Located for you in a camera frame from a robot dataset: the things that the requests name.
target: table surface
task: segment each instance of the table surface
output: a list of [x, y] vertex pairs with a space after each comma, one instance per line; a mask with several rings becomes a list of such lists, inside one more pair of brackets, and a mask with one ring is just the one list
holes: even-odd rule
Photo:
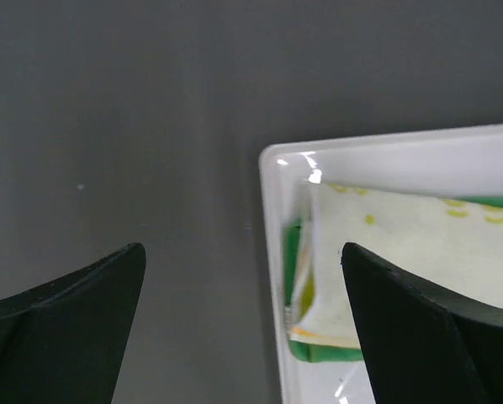
[[0, 2], [0, 298], [140, 241], [114, 403], [279, 403], [258, 157], [503, 122], [503, 2]]

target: tray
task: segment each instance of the tray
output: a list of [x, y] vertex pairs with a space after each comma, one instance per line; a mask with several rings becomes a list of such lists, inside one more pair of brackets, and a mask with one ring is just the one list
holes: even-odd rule
[[279, 374], [284, 404], [372, 404], [363, 362], [307, 364], [283, 324], [283, 229], [303, 180], [438, 196], [503, 195], [503, 125], [274, 145], [260, 159]]

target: plastic tray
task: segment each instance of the plastic tray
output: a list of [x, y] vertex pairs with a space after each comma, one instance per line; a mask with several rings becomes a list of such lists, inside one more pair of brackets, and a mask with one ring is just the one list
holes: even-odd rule
[[298, 214], [299, 184], [308, 179], [440, 196], [503, 195], [503, 125], [274, 145], [263, 151], [260, 167], [283, 403], [374, 403], [362, 362], [307, 364], [289, 352], [281, 241]]

